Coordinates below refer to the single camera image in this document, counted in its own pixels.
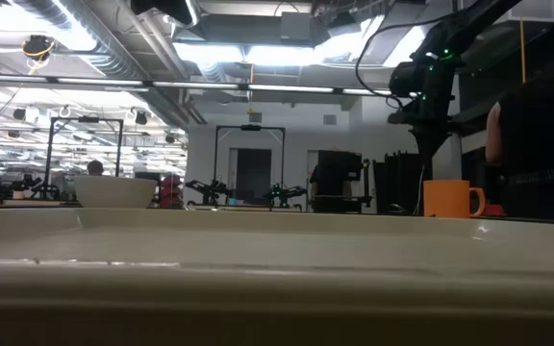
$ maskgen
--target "orange mug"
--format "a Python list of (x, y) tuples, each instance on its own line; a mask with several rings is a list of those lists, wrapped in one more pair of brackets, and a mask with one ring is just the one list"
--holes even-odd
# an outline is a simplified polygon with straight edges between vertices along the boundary
[[(469, 213), (469, 193), (476, 192), (478, 211)], [(485, 210), (487, 200), (482, 188), (469, 187), (468, 181), (434, 180), (424, 182), (424, 216), (478, 217)]]

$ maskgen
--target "mug handle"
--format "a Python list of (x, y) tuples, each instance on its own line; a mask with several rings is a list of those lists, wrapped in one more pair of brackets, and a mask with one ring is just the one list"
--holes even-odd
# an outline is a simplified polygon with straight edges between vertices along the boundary
[(478, 211), (473, 214), (470, 214), (469, 217), (480, 217), (487, 207), (487, 199), (485, 198), (485, 191), (482, 188), (472, 187), (469, 189), (469, 192), (476, 192), (478, 195)]

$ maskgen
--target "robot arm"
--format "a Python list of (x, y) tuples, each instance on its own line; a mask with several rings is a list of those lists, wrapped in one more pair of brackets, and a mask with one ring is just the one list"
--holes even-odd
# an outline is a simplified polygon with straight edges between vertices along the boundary
[(411, 55), (390, 76), (390, 91), (398, 97), (419, 97), (391, 114), (389, 123), (412, 125), (412, 134), (424, 162), (433, 158), (454, 127), (448, 116), (456, 69), (461, 55), (476, 37), (521, 0), (478, 0), (469, 8), (446, 17), (427, 34)]

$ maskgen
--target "white bowl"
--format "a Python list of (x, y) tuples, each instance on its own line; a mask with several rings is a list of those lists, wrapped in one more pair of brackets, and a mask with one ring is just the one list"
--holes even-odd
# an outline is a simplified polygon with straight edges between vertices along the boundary
[(148, 179), (78, 176), (76, 197), (85, 208), (147, 208), (157, 182)]

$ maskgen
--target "black metal frame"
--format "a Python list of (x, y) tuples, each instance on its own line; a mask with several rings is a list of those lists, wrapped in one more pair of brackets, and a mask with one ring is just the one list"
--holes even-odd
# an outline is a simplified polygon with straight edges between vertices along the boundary
[(44, 183), (42, 184), (41, 198), (46, 199), (46, 193), (48, 192), (49, 179), (50, 179), (50, 163), (53, 155), (53, 138), (55, 137), (55, 124), (58, 121), (78, 121), (80, 123), (98, 123), (100, 121), (114, 122), (119, 124), (119, 137), (116, 144), (116, 168), (114, 175), (119, 176), (119, 164), (121, 162), (121, 142), (123, 140), (123, 119), (100, 119), (97, 117), (80, 116), (80, 117), (52, 117), (50, 118), (50, 130), (48, 132), (48, 151), (46, 153), (46, 169), (44, 172)]
[(256, 125), (242, 125), (242, 126), (229, 126), (229, 125), (217, 125), (215, 128), (215, 149), (213, 159), (213, 180), (217, 178), (217, 149), (219, 148), (219, 130), (221, 129), (238, 129), (241, 131), (281, 131), (281, 188), (284, 188), (284, 165), (286, 156), (286, 128), (283, 127), (263, 127)]

